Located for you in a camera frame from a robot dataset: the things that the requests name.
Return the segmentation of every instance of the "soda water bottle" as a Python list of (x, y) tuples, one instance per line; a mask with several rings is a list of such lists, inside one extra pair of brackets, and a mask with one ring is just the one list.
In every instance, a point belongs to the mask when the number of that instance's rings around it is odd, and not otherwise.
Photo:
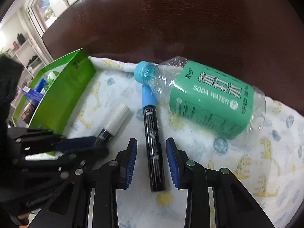
[(244, 132), (246, 139), (263, 125), (264, 93), (209, 66), (180, 56), (159, 65), (140, 62), (134, 78), (149, 85), (161, 106), (224, 138)]

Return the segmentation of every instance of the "chinese characters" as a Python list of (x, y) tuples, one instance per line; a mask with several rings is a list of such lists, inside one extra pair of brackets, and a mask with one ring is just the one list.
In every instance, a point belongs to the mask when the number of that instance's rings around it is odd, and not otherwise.
[(192, 76), (193, 71), (191, 68), (189, 68), (189, 73), (185, 75), (186, 78), (190, 79), (190, 77)]
[(237, 87), (231, 83), (229, 85), (228, 82), (223, 81), (218, 77), (201, 72), (198, 76), (198, 81), (213, 86), (215, 89), (219, 88), (222, 92), (228, 92), (228, 94), (232, 94), (238, 99), (241, 99), (241, 87)]

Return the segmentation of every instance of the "light blue marker cap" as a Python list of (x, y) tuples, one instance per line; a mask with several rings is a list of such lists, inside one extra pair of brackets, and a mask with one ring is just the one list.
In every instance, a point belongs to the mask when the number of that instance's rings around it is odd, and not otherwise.
[(142, 61), (136, 65), (134, 79), (141, 84), (148, 84), (154, 75), (155, 66), (153, 63)]
[(152, 105), (152, 106), (156, 107), (155, 98), (154, 98), (154, 95), (153, 95), (150, 87), (147, 85), (142, 85), (141, 88), (142, 88), (141, 103), (142, 103), (143, 108), (147, 105)]

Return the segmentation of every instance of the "white wall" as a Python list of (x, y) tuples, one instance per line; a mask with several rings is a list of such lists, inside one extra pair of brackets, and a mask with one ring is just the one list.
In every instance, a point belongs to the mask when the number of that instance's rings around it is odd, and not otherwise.
[(25, 2), (25, 0), (15, 0), (13, 2), (13, 4), (7, 10), (6, 14), (4, 15), (4, 17), (0, 23), (0, 29), (11, 18), (11, 16), (14, 13), (16, 13), (16, 11), (20, 8), (20, 6), (23, 6), (24, 2)]
[(6, 44), (3, 47), (4, 50), (13, 49), (14, 41), (16, 41), (16, 43), (19, 45), (17, 40), (18, 33), (22, 33), (27, 38), (27, 33), (21, 25), (19, 17), (16, 13), (14, 13), (11, 18), (8, 19), (4, 25), (2, 25), (0, 32), (5, 36), (6, 39)]

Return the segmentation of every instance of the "brown wooden surface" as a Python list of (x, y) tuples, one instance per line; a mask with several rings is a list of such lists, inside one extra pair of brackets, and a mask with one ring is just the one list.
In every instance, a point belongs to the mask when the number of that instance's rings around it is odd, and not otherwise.
[(78, 48), (134, 63), (184, 56), (304, 115), (304, 26), (287, 0), (79, 0), (43, 40), (54, 59)]

